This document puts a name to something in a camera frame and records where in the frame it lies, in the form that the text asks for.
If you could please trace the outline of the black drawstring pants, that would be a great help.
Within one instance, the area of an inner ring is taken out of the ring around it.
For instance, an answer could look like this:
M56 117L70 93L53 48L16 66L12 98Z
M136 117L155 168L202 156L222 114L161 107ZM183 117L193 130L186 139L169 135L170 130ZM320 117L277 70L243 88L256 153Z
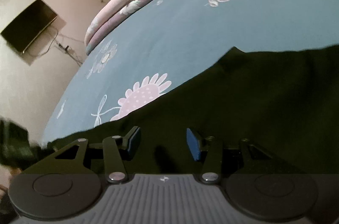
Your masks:
M193 172L186 130L226 149L247 138L309 174L338 172L338 46L298 52L229 50L212 67L113 122L54 140L101 142L140 127L130 173Z

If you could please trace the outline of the teal patterned bed sheet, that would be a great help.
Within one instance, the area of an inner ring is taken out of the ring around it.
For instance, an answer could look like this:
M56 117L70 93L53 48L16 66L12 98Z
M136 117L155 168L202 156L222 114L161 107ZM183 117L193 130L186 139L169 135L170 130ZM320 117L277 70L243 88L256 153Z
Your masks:
M153 0L124 13L71 80L43 145L126 116L232 47L280 52L338 43L338 0Z

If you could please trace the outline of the wall mounted television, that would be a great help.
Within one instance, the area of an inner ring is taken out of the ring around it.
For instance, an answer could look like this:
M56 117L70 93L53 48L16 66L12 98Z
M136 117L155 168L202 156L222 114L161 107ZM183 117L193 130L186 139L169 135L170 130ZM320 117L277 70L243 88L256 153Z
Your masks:
M1 36L18 53L24 53L57 17L43 0L35 0L1 31Z

